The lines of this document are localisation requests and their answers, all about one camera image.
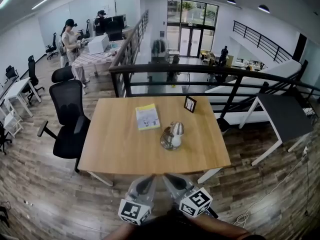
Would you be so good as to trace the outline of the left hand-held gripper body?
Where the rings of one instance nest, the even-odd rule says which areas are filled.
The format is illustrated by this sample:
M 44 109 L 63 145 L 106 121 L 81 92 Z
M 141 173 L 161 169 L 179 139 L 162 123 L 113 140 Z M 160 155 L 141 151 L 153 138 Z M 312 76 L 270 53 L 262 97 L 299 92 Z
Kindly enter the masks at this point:
M 140 226 L 151 215 L 156 183 L 149 184 L 148 177 L 150 175 L 139 177 L 131 183 L 118 209 L 122 221 Z

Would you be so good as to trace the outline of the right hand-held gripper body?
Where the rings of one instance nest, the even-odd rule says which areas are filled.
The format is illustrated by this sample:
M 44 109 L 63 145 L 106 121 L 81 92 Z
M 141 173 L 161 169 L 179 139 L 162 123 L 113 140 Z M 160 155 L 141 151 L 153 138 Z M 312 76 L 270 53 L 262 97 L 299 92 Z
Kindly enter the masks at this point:
M 189 177 L 183 174 L 172 175 L 172 184 L 165 184 L 179 211 L 196 218 L 205 213 L 217 219 L 218 215 L 211 208 L 213 198 L 205 188 L 197 187 Z

